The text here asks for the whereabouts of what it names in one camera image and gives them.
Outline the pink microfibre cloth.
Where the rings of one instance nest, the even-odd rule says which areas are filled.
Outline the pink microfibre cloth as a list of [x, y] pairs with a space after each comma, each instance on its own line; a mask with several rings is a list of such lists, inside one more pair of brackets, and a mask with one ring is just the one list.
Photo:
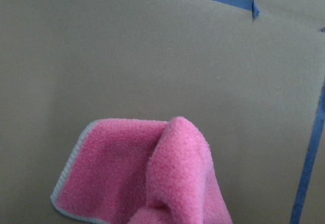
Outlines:
[[209, 144], [184, 117], [90, 123], [50, 200], [89, 223], [232, 222]]

